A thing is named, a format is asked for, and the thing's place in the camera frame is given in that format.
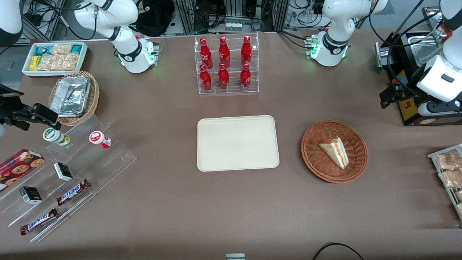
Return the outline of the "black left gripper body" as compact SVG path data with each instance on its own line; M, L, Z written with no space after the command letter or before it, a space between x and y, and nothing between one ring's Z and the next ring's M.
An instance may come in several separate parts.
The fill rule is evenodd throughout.
M404 101L410 98L421 98L422 93L412 88L409 88L407 85L402 84L403 87L406 87L406 93L402 93L401 97L397 99L397 102Z

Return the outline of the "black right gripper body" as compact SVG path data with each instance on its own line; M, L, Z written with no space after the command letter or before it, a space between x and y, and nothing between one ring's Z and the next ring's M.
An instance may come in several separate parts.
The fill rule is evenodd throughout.
M22 103L20 96L23 92L13 90L1 84L0 87L0 123L1 127L5 125L13 126L13 120L27 120L29 123L35 123L33 120L33 106Z

